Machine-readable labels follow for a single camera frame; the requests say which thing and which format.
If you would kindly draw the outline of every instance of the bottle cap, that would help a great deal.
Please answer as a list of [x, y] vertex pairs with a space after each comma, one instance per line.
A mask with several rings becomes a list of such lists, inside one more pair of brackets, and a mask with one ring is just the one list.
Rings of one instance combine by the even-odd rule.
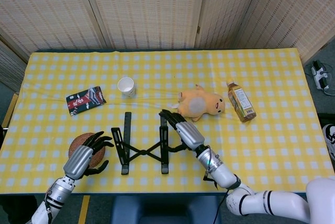
[[227, 79], [227, 86], [229, 86], [230, 84], [233, 84], [233, 83], [234, 83], [234, 79], [232, 79], [232, 78]]

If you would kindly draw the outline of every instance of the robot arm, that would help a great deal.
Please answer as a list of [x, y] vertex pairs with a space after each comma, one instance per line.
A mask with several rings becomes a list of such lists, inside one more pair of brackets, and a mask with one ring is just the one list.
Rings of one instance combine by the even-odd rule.
[[205, 138], [196, 127], [187, 122], [181, 115], [162, 110], [164, 117], [182, 138], [182, 142], [192, 151], [210, 174], [213, 180], [222, 188], [233, 190], [227, 197], [228, 209], [235, 215], [268, 214], [293, 218], [306, 223], [310, 222], [307, 202], [294, 193], [263, 191], [255, 193], [241, 183], [220, 160], [210, 146], [204, 146]]
[[113, 147], [108, 140], [111, 137], [100, 137], [104, 132], [98, 132], [89, 137], [79, 146], [64, 166], [65, 175], [57, 179], [47, 190], [44, 201], [38, 207], [31, 220], [31, 224], [51, 224], [62, 209], [66, 199], [74, 190], [74, 183], [84, 175], [89, 176], [102, 172], [108, 165], [106, 160], [99, 168], [88, 168], [92, 156], [103, 147]]

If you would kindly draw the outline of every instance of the power strip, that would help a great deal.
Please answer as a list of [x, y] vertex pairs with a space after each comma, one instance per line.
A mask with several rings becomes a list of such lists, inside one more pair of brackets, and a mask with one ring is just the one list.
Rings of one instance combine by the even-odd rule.
[[319, 60], [313, 61], [311, 71], [316, 84], [316, 88], [321, 90], [329, 89], [327, 82], [327, 71]]

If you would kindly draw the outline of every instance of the woven panel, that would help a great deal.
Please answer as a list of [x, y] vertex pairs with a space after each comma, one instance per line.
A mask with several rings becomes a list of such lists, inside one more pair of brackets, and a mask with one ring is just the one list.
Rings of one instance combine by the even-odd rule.
[[81, 0], [1, 0], [1, 28], [27, 53], [100, 48]]
[[204, 0], [196, 47], [231, 48], [250, 2], [251, 0]]
[[0, 48], [0, 81], [18, 92], [24, 77], [26, 64], [13, 53]]
[[194, 46], [201, 0], [96, 0], [114, 48]]
[[304, 59], [334, 29], [335, 0], [255, 0], [245, 24], [238, 48], [297, 47]]

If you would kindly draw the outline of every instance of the shoe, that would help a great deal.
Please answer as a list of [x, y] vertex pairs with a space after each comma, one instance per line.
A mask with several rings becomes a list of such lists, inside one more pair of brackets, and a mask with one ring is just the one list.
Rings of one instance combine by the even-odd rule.
[[329, 155], [335, 161], [335, 125], [325, 125], [322, 129]]

